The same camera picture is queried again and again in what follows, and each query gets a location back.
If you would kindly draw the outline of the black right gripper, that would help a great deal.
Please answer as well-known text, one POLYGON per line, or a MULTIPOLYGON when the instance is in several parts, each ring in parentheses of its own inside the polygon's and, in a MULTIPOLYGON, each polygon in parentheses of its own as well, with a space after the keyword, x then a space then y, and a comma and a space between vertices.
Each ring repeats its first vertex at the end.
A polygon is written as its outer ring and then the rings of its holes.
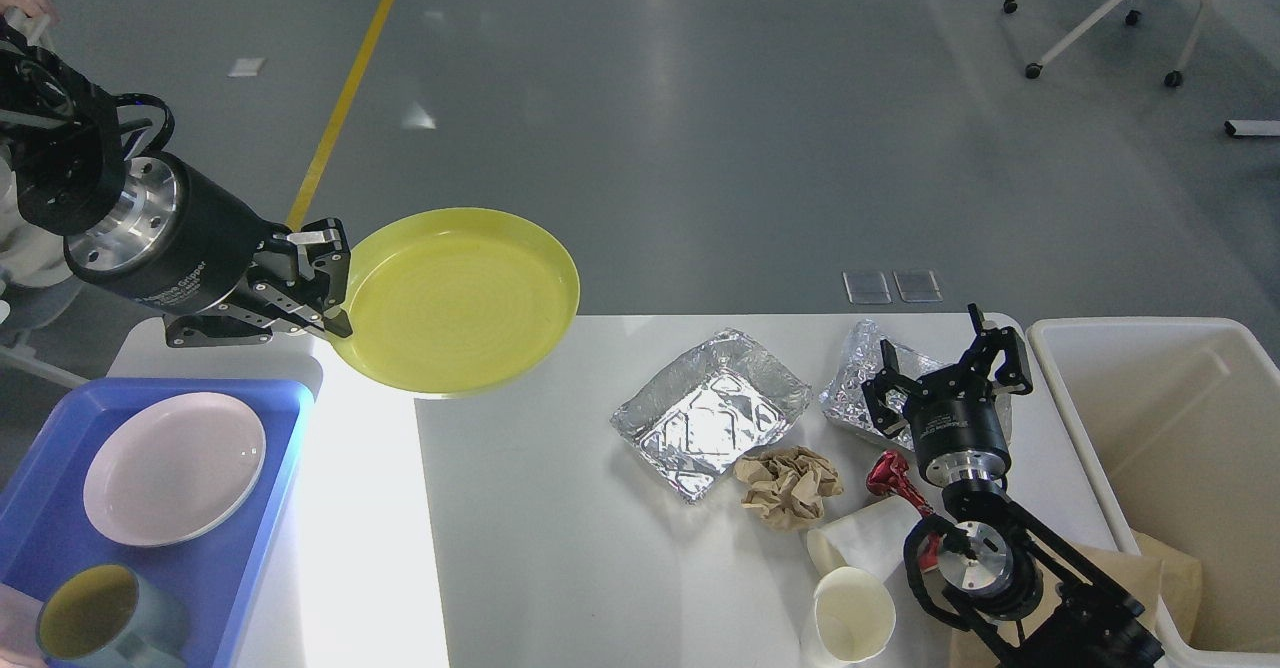
POLYGON ((988 321, 977 303, 966 308, 975 337, 961 354, 960 372, 940 369, 919 380, 902 375, 895 346, 882 339, 882 366, 861 384, 873 427, 897 436, 909 426, 922 476, 938 489, 963 480, 1005 479, 1012 458, 997 395, 1034 392, 1019 331, 988 321), (902 395, 902 410, 888 403, 891 393, 902 395))

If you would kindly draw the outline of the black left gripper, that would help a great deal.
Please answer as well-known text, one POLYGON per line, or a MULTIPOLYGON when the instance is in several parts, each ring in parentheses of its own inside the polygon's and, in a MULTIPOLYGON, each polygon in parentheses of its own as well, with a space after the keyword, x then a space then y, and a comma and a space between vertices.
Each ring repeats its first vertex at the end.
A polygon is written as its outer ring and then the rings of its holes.
POLYGON ((173 348, 264 346, 275 331, 353 335, 344 311, 351 244, 342 221, 324 218, 293 230, 262 220, 163 150, 131 159, 115 206, 69 235, 64 257, 86 284, 178 314, 165 317, 173 348), (242 282, 244 303, 223 303, 242 282))

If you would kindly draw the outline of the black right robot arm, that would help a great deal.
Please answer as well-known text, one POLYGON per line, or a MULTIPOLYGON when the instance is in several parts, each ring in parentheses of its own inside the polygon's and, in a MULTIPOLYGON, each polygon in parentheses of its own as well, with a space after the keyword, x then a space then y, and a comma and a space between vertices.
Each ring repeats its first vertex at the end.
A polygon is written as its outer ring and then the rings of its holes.
POLYGON ((943 513, 923 516, 902 554, 911 595, 941 623, 974 633, 1000 667, 1152 667, 1165 654, 1144 605, 1009 497, 1012 466, 1000 395, 1033 383, 1016 330, 969 305, 974 339, 955 363, 909 378, 891 340, 861 390, 882 434, 904 430, 943 513))

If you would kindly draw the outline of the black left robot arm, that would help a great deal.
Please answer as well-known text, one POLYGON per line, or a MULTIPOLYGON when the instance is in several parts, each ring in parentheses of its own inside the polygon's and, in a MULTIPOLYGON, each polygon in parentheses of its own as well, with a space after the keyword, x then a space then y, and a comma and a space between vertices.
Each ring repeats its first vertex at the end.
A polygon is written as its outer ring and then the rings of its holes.
POLYGON ((64 241, 70 273, 165 314, 174 348, 352 337, 342 221, 259 216, 169 152, 163 99, 91 83, 38 44, 44 27, 3 17, 3 148, 20 218, 64 241))

